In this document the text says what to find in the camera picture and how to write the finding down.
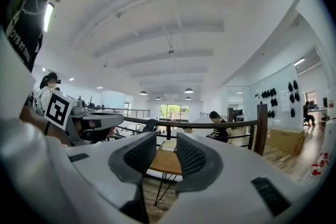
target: railing post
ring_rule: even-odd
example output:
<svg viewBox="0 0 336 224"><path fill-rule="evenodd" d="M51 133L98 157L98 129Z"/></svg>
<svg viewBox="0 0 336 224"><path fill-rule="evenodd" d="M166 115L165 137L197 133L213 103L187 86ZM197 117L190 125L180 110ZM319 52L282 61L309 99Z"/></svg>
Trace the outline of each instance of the railing post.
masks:
<svg viewBox="0 0 336 224"><path fill-rule="evenodd" d="M267 136L267 104L259 104L257 106L258 119L261 120L257 125L256 143L254 152L263 155Z"/></svg>
<svg viewBox="0 0 336 224"><path fill-rule="evenodd" d="M167 140L170 140L171 136L172 136L172 127L167 126Z"/></svg>
<svg viewBox="0 0 336 224"><path fill-rule="evenodd" d="M233 122L233 108L227 108L227 120Z"/></svg>
<svg viewBox="0 0 336 224"><path fill-rule="evenodd" d="M249 150L252 150L253 138L254 138L254 125L251 125L250 126L250 139L248 140L248 149Z"/></svg>

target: wooden table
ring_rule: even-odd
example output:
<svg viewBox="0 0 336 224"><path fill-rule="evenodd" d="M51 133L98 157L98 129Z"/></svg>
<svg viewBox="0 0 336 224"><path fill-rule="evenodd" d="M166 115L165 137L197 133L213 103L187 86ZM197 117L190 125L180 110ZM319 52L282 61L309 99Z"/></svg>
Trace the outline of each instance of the wooden table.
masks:
<svg viewBox="0 0 336 224"><path fill-rule="evenodd" d="M171 178L172 175L175 175L173 181L175 180L176 176L182 175L181 165L180 165L179 159L177 159L176 153L172 151L165 151L159 148L156 151L156 156L151 166L149 167L149 169L157 171L157 172L162 172L159 191L157 192L157 196L156 196L155 203L154 203L154 205L156 205L162 199L162 197L165 195L165 193L171 186L171 184L169 184L168 188L164 191L162 196L158 199L163 183L164 182L169 183L169 179Z"/></svg>

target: table leg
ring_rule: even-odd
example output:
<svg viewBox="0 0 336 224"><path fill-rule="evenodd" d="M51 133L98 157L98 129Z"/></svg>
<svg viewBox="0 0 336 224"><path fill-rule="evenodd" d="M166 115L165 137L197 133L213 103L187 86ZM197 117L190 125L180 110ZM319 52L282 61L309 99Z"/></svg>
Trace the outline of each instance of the table leg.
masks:
<svg viewBox="0 0 336 224"><path fill-rule="evenodd" d="M162 199L162 197L166 194L167 190L169 190L171 184L168 182L168 180L171 178L171 176L172 176L172 175L170 175L169 178L167 178L167 174L166 174L166 173L163 173L163 174L162 174L161 182L160 182L160 186L159 186L159 191L157 192L157 196L156 196L154 205L157 205L158 202ZM158 199L159 194L160 194L160 191L161 191L161 187L162 187L164 181L167 181L167 183L168 183L169 185L168 185L168 188L167 188L167 189L164 191L164 193L161 195L161 197Z"/></svg>

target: white sleeve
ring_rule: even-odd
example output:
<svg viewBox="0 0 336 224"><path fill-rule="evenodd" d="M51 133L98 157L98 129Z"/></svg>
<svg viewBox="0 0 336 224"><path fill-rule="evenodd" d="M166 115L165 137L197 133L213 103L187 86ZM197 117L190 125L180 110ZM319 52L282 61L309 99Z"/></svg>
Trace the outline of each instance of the white sleeve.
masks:
<svg viewBox="0 0 336 224"><path fill-rule="evenodd" d="M41 95L41 106L42 106L43 111L47 109L47 103L50 97L50 93L51 91L48 89Z"/></svg>

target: cardboard box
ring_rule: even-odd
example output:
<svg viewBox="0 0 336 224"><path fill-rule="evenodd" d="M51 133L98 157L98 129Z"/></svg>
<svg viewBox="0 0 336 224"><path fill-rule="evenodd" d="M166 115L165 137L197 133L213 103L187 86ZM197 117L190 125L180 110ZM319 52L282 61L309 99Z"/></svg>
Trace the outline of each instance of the cardboard box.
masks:
<svg viewBox="0 0 336 224"><path fill-rule="evenodd" d="M300 129L268 129L266 145L292 155L298 155L303 147L305 131Z"/></svg>

